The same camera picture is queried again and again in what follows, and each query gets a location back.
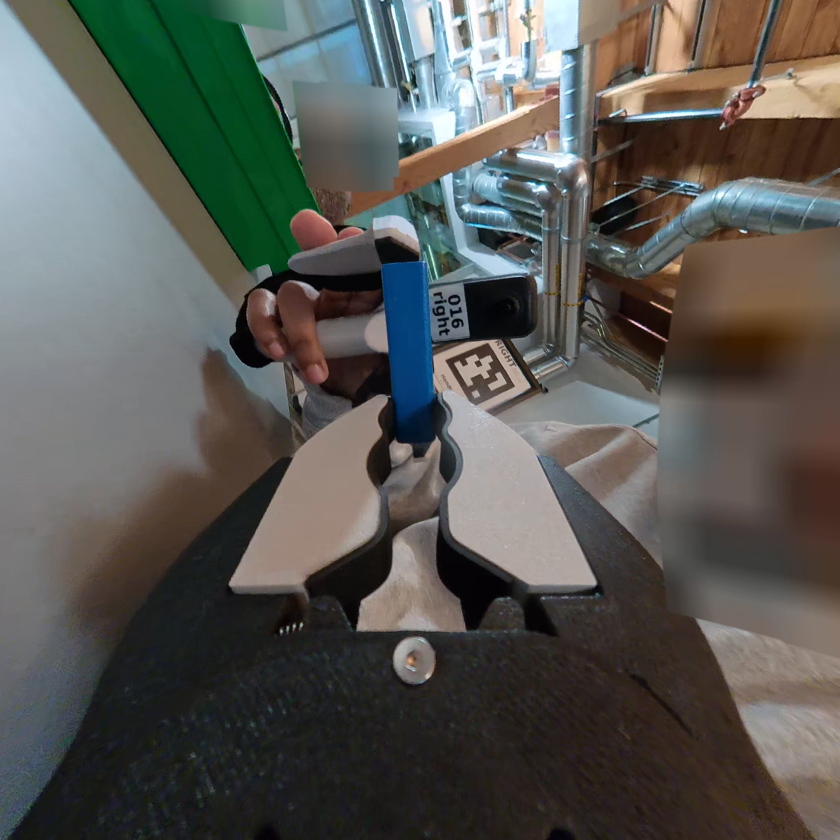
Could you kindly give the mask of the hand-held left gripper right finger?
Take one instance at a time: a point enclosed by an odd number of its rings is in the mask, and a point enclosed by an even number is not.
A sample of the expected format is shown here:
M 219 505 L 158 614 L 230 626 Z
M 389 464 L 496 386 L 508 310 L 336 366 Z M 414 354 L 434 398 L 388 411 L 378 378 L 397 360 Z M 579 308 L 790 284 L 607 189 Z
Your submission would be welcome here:
M 447 544 L 515 592 L 593 592 L 595 574 L 536 450 L 455 392 L 437 405 Z

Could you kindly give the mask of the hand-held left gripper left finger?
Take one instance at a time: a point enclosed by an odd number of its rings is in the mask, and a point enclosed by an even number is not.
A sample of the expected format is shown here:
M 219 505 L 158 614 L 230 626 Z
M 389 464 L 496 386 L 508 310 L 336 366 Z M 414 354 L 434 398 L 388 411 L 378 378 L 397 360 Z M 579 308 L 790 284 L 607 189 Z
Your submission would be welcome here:
M 392 402 L 376 395 L 299 448 L 229 581 L 238 595 L 314 593 L 318 574 L 385 533 Z

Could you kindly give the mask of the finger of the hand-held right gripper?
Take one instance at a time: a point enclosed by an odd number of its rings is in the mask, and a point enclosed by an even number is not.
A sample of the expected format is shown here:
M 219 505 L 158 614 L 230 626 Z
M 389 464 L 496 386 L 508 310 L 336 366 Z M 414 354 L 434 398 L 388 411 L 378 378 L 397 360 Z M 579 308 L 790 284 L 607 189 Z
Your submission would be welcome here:
M 374 218 L 362 234 L 302 251 L 288 260 L 299 275 L 363 275 L 384 265 L 419 261 L 421 246 L 404 218 Z
M 352 317 L 320 320 L 316 324 L 316 333 L 326 360 L 387 354 L 383 308 Z

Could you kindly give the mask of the blue rectangular block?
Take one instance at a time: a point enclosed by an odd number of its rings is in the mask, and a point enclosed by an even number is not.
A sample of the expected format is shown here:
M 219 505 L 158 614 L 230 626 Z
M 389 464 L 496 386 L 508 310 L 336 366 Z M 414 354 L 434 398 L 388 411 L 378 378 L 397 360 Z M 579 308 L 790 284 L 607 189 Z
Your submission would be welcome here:
M 394 439 L 419 458 L 436 438 L 427 268 L 395 262 L 383 265 L 381 278 Z

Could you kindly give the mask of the person's right forearm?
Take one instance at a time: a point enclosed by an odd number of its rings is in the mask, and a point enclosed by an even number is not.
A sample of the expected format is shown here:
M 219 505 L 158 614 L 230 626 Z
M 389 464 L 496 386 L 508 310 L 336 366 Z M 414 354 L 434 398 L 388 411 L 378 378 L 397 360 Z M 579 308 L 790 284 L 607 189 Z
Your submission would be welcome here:
M 301 429 L 306 440 L 354 408 L 353 399 L 332 394 L 320 385 L 307 385 L 304 394 L 301 398 Z

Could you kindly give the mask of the person's right hand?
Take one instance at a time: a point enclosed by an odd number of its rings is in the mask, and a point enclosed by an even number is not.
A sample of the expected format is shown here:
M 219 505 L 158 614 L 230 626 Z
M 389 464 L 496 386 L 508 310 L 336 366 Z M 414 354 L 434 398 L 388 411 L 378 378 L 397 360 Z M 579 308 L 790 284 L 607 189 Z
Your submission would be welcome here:
M 245 320 L 259 353 L 270 361 L 290 361 L 300 378 L 327 393 L 354 399 L 364 382 L 381 366 L 384 356 L 368 353 L 327 360 L 317 335 L 317 322 L 360 316 L 382 304 L 379 290 L 315 290 L 287 281 L 278 291 L 252 290 Z

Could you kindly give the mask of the framed marker sign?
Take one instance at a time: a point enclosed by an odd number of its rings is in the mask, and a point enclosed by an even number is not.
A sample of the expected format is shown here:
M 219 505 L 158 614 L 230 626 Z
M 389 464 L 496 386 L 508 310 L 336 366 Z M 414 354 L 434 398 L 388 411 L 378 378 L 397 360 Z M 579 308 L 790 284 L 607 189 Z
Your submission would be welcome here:
M 437 393 L 451 391 L 496 415 L 545 390 L 509 339 L 482 339 L 434 346 Z

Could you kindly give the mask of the person's beige sweatshirt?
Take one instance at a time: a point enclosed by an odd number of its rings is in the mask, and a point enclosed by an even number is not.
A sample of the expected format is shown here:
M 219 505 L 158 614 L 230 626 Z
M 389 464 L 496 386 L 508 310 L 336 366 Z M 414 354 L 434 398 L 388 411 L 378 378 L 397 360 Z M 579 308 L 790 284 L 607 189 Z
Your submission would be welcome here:
M 661 564 L 657 444 L 636 429 L 565 423 L 512 425 L 563 467 Z M 366 597 L 362 631 L 460 631 L 460 606 L 439 580 L 434 537 L 444 481 L 439 445 L 414 455 L 391 445 L 387 488 L 392 570 Z M 838 838 L 838 658 L 742 629 L 700 621 L 747 730 L 815 838 Z

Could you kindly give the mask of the silver pipe bundle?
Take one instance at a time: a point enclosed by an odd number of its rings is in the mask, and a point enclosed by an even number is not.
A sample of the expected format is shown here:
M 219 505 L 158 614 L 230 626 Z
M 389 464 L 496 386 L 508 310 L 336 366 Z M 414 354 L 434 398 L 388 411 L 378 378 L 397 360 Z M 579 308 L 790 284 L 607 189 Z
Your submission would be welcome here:
M 457 216 L 476 228 L 533 234 L 523 208 L 470 201 L 479 185 L 491 195 L 541 213 L 542 283 L 539 344 L 524 360 L 538 380 L 571 368 L 579 357 L 585 299 L 585 242 L 591 219 L 597 41 L 561 52 L 560 148 L 510 149 L 486 159 L 486 169 L 452 174 Z

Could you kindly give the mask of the slanted wooden beam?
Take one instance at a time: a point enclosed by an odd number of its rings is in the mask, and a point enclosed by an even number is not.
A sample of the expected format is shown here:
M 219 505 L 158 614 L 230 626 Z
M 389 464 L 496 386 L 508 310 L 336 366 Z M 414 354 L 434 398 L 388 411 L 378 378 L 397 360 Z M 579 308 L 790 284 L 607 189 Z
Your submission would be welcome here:
M 347 216 L 362 214 L 497 152 L 556 130 L 559 122 L 560 99 L 545 98 L 462 133 L 452 140 L 407 156 L 399 161 L 398 176 L 394 178 L 392 187 L 378 192 L 353 192 Z

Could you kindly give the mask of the green panel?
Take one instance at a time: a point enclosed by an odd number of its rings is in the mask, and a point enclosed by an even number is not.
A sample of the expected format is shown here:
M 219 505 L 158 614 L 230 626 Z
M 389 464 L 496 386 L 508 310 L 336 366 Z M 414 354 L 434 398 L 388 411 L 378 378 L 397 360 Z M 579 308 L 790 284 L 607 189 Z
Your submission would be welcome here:
M 286 270 L 316 203 L 241 25 L 190 2 L 70 5 L 243 266 Z

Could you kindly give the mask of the wide wooden ceiling beam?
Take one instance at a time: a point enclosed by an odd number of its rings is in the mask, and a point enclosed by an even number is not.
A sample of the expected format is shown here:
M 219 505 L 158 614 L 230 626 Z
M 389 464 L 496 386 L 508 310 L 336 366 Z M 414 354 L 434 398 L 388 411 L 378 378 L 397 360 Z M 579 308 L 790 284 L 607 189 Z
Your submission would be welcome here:
M 720 110 L 746 87 L 750 66 L 658 73 L 602 92 L 600 118 Z M 765 92 L 746 119 L 838 119 L 839 56 L 772 62 L 763 70 Z

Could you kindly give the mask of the red pipe clamp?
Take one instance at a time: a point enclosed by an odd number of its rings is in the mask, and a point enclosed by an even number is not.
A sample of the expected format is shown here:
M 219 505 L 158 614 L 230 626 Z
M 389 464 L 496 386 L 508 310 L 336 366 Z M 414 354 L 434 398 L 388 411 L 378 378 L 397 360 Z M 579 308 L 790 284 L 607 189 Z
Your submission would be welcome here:
M 723 106 L 720 115 L 719 131 L 724 131 L 741 120 L 751 109 L 755 99 L 766 92 L 766 87 L 758 82 L 738 90 Z

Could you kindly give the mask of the bent silver duct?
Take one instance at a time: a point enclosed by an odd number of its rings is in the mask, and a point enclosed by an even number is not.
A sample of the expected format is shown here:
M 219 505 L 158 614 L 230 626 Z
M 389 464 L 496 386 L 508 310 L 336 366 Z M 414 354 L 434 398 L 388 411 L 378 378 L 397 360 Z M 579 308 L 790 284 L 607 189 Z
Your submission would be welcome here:
M 696 198 L 680 215 L 639 246 L 591 234 L 586 262 L 614 275 L 640 280 L 662 270 L 687 246 L 721 229 L 789 235 L 839 225 L 839 192 L 829 185 L 743 178 Z

